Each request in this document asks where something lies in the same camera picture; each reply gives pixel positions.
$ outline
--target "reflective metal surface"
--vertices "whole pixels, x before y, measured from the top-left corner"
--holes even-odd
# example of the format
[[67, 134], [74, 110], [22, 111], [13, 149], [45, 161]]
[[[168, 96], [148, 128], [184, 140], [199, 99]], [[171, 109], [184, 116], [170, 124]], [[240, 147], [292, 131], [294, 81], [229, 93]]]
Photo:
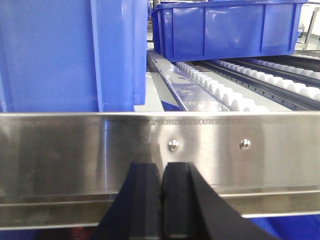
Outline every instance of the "reflective metal surface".
[[219, 100], [160, 54], [149, 49], [149, 59], [184, 111], [229, 111]]
[[130, 162], [193, 162], [244, 216], [317, 213], [319, 146], [320, 112], [2, 113], [0, 228], [97, 224]]

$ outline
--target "blue crate bottom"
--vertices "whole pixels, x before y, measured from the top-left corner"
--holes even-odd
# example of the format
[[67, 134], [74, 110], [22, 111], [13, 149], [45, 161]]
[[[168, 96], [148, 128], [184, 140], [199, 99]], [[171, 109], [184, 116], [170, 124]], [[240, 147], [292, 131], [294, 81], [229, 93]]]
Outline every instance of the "blue crate bottom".
[[320, 240], [320, 215], [262, 217], [251, 221], [282, 240]]
[[[251, 221], [282, 240], [320, 240], [320, 215], [252, 218]], [[0, 240], [40, 240], [45, 230], [0, 231]]]

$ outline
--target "bolt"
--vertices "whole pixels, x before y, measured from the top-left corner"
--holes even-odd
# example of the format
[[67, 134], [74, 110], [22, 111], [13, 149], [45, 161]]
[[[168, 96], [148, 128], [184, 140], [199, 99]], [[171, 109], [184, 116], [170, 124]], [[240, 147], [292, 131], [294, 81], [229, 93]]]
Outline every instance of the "bolt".
[[177, 151], [179, 149], [179, 142], [177, 140], [169, 141], [168, 148], [171, 152]]
[[243, 139], [239, 147], [241, 150], [248, 150], [251, 147], [251, 141], [249, 139]]

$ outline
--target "white roller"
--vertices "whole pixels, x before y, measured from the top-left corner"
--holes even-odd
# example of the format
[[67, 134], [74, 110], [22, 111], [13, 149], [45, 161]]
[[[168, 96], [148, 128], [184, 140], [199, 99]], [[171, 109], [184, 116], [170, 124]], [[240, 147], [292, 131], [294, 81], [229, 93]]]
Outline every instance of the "white roller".
[[270, 78], [273, 78], [274, 76], [271, 74], [262, 74], [258, 77], [259, 80], [264, 81], [264, 82], [268, 82], [268, 80]]
[[313, 72], [310, 74], [311, 78], [320, 79], [320, 72]]
[[316, 95], [314, 95], [313, 97], [315, 100], [320, 101], [320, 93], [317, 93]]
[[265, 74], [265, 73], [262, 72], [262, 71], [257, 71], [252, 75], [252, 77], [255, 78], [255, 79], [258, 79], [263, 74]]
[[241, 94], [241, 93], [238, 93], [238, 92], [227, 92], [223, 95], [222, 97], [222, 102], [227, 105], [227, 106], [231, 106], [232, 102], [235, 100], [235, 99], [243, 99], [244, 96]]
[[256, 113], [264, 113], [264, 112], [269, 112], [269, 108], [267, 108], [266, 106], [246, 106], [243, 109], [244, 112], [256, 112]]
[[233, 93], [234, 90], [230, 87], [217, 87], [215, 90], [215, 97], [222, 100], [226, 93]]
[[232, 65], [232, 66], [230, 67], [230, 69], [231, 69], [231, 70], [236, 70], [236, 67], [240, 67], [240, 66], [235, 64], [235, 65]]
[[245, 67], [243, 67], [243, 66], [236, 66], [235, 68], [234, 68], [234, 70], [235, 71], [237, 71], [237, 72], [240, 72], [240, 70], [241, 69], [244, 69]]
[[199, 73], [199, 70], [194, 70], [191, 72], [191, 77], [195, 78], [195, 76]]
[[269, 62], [268, 61], [262, 61], [261, 65], [266, 66]]
[[197, 71], [195, 68], [191, 67], [188, 69], [188, 71], [186, 72], [188, 75], [191, 75], [191, 73], [193, 73], [194, 71]]
[[273, 65], [273, 67], [274, 67], [275, 69], [281, 69], [281, 64], [275, 63], [275, 64]]
[[270, 77], [270, 78], [268, 79], [268, 83], [273, 84], [273, 85], [276, 85], [279, 81], [282, 81], [282, 80], [283, 80], [282, 77], [274, 76], [274, 77]]
[[203, 86], [204, 86], [205, 88], [207, 88], [207, 87], [209, 87], [210, 84], [218, 84], [218, 83], [219, 83], [219, 82], [218, 82], [217, 80], [206, 80], [206, 81], [204, 81]]
[[188, 73], [188, 70], [193, 69], [193, 67], [187, 65], [183, 67], [183, 71], [185, 71], [186, 73]]
[[250, 68], [244, 67], [240, 70], [240, 73], [246, 74], [247, 71], [251, 70]]
[[313, 72], [312, 70], [303, 70], [300, 74], [309, 77]]
[[195, 80], [199, 82], [201, 77], [208, 77], [208, 76], [201, 72], [198, 72], [198, 74], [195, 76]]
[[209, 76], [202, 77], [200, 83], [201, 83], [202, 85], [205, 85], [205, 83], [206, 83], [207, 81], [211, 81], [211, 80], [213, 80], [212, 77], [209, 77]]
[[208, 90], [209, 90], [211, 93], [215, 94], [217, 88], [224, 88], [224, 87], [225, 87], [225, 85], [223, 85], [223, 84], [221, 84], [221, 83], [218, 83], [218, 84], [209, 84]]
[[281, 65], [281, 66], [279, 67], [279, 69], [285, 71], [286, 68], [288, 68], [288, 67], [289, 67], [288, 65]]
[[288, 89], [289, 91], [295, 92], [295, 93], [299, 93], [301, 91], [301, 89], [306, 88], [307, 86], [303, 83], [292, 83], [289, 84], [288, 87], [286, 89]]
[[299, 67], [296, 67], [295, 69], [292, 70], [294, 74], [301, 74], [303, 71], [304, 69]]
[[292, 72], [295, 69], [294, 66], [286, 66], [283, 70], [287, 72]]
[[308, 98], [314, 98], [316, 94], [320, 93], [320, 89], [313, 86], [307, 86], [300, 90], [299, 94], [306, 96]]
[[267, 66], [267, 67], [269, 67], [269, 68], [272, 68], [272, 65], [273, 65], [273, 64], [274, 64], [273, 62], [267, 62], [265, 66]]
[[242, 112], [245, 108], [252, 108], [255, 106], [255, 101], [249, 98], [235, 99], [231, 104], [231, 108], [233, 111]]
[[229, 69], [229, 68], [230, 68], [230, 66], [231, 66], [231, 64], [232, 64], [232, 63], [227, 62], [227, 63], [226, 63], [226, 65], [225, 65], [225, 67], [226, 67], [227, 69]]
[[276, 83], [276, 85], [280, 88], [286, 89], [290, 84], [293, 84], [293, 83], [294, 81], [285, 79], [285, 80], [279, 80]]
[[254, 75], [254, 73], [257, 73], [257, 72], [258, 72], [257, 70], [249, 70], [245, 74], [252, 77]]
[[275, 64], [274, 62], [270, 62], [269, 67], [270, 67], [270, 68], [275, 68], [275, 65], [276, 65], [276, 64]]

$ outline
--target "blue bin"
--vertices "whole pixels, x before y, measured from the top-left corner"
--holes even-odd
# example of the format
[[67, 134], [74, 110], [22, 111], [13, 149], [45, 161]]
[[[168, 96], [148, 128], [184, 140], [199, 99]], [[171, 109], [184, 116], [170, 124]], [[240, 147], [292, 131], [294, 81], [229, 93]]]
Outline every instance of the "blue bin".
[[263, 217], [251, 221], [282, 240], [320, 240], [320, 215]]
[[293, 54], [306, 0], [163, 3], [154, 49], [171, 62]]
[[144, 104], [148, 0], [0, 0], [3, 112]]

